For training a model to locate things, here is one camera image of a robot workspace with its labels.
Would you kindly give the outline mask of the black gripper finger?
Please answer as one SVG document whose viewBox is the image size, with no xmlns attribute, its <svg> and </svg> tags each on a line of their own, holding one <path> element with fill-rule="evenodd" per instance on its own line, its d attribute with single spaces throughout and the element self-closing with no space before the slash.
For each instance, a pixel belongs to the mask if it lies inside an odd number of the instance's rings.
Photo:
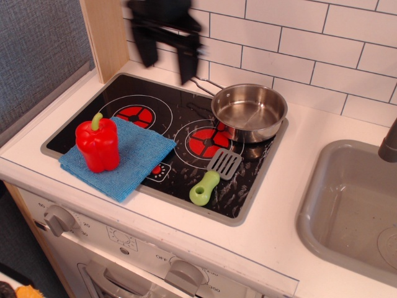
<svg viewBox="0 0 397 298">
<path fill-rule="evenodd" d="M 185 84 L 197 74 L 199 65 L 199 50 L 202 44 L 198 34 L 178 36 L 177 58 L 179 62 L 179 73 L 181 84 Z"/>
<path fill-rule="evenodd" d="M 156 40 L 144 27 L 133 27 L 132 32 L 142 63 L 146 67 L 152 66 L 158 60 Z"/>
</svg>

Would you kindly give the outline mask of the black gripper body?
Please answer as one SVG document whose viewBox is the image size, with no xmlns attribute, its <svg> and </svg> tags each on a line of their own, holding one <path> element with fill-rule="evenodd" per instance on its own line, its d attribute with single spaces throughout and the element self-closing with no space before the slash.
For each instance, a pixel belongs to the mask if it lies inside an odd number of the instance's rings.
<svg viewBox="0 0 397 298">
<path fill-rule="evenodd" d="M 202 26 L 189 14 L 192 1 L 127 1 L 135 25 L 169 27 L 184 32 L 200 32 Z"/>
</svg>

